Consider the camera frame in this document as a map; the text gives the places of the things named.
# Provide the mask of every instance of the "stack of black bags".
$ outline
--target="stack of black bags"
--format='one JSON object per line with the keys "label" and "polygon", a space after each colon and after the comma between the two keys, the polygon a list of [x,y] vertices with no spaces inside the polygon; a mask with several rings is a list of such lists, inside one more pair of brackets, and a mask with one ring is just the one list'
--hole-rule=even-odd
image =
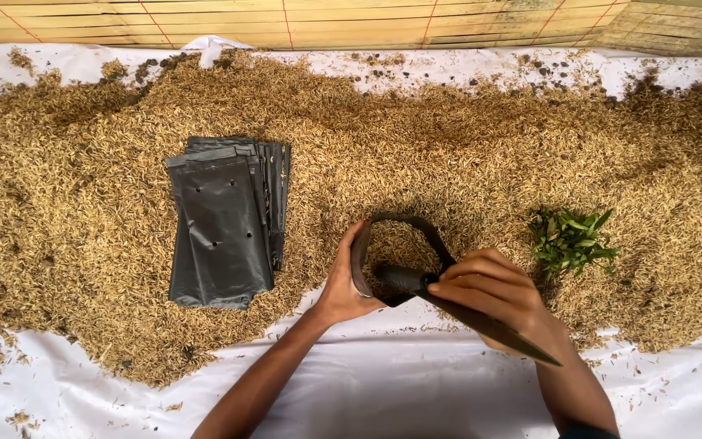
{"label": "stack of black bags", "polygon": [[189,137],[166,159],[178,211],[169,299],[246,309],[281,268],[290,148],[245,137]]}

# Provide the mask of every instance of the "pile of rice husk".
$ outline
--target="pile of rice husk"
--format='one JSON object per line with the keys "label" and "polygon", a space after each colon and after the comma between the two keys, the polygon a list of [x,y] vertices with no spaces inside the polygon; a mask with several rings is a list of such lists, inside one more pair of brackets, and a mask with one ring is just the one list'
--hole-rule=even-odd
{"label": "pile of rice husk", "polygon": [[[47,75],[0,95],[0,336],[64,334],[105,369],[164,386],[263,336],[358,219],[420,215],[457,257],[495,246],[534,273],[527,220],[542,204],[615,210],[603,231],[622,248],[616,274],[590,268],[548,298],[580,348],[610,325],[646,352],[702,335],[702,85],[671,96],[642,82],[619,103],[599,86],[539,97],[484,83],[410,98],[224,56],[210,70],[186,57],[139,94]],[[247,311],[167,300],[176,212],[162,160],[192,135],[292,145],[284,268]],[[372,253],[434,263],[393,243]]]}

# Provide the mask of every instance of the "white plastic sheet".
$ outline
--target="white plastic sheet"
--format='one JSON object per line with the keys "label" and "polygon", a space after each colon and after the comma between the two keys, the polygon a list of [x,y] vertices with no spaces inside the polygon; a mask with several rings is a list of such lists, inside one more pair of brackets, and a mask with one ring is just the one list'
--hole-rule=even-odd
{"label": "white plastic sheet", "polygon": [[[224,41],[204,37],[188,45],[211,65]],[[9,65],[0,45],[0,88],[34,78]],[[119,59],[137,65],[180,51],[135,50],[85,45],[18,45],[34,60],[35,72],[61,69],[64,81],[96,81],[102,63]],[[396,52],[358,52],[381,57]],[[668,88],[702,81],[702,59],[658,58],[630,52],[578,52],[562,48],[408,51],[404,65],[385,67],[399,79],[376,78],[350,52],[273,52],[285,61],[306,58],[330,75],[355,75],[361,91],[417,87],[428,81],[464,86],[474,77],[497,79],[501,87],[546,79],[520,66],[530,55],[552,70],[576,78],[599,77],[610,95],[622,96],[628,76],[658,67]],[[552,67],[566,61],[568,67]],[[91,363],[79,344],[53,334],[16,334],[11,358],[0,365],[0,437],[189,437],[205,413],[258,356],[310,307],[306,294],[297,314],[268,328],[262,339],[216,352],[219,360],[162,391],[111,376]],[[702,338],[686,348],[641,354],[610,342],[586,352],[602,363],[594,369],[614,405],[623,437],[702,437]],[[173,404],[180,410],[170,410]],[[28,423],[6,417],[23,410]],[[255,437],[539,438],[556,437],[541,401],[530,361],[490,350],[478,337],[440,320],[419,299],[331,328],[307,355]]]}

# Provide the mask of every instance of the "hand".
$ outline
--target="hand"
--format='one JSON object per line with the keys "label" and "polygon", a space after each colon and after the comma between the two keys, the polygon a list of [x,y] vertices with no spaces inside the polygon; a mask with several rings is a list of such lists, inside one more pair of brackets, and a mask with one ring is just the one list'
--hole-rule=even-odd
{"label": "hand", "polygon": [[[427,289],[499,320],[562,364],[576,355],[568,330],[546,309],[530,277],[495,248],[469,253]],[[512,352],[483,335],[481,338],[490,348]]]}
{"label": "hand", "polygon": [[356,319],[386,305],[376,298],[366,298],[359,293],[351,280],[351,243],[364,221],[352,225],[338,245],[338,255],[332,264],[324,290],[312,308],[327,325]]}

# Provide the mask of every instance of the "bamboo screen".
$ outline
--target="bamboo screen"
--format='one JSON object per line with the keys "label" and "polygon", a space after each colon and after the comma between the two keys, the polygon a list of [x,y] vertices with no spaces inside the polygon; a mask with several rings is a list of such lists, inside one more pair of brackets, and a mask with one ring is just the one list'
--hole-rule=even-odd
{"label": "bamboo screen", "polygon": [[605,46],[702,55],[702,0],[0,0],[0,42],[278,50]]}

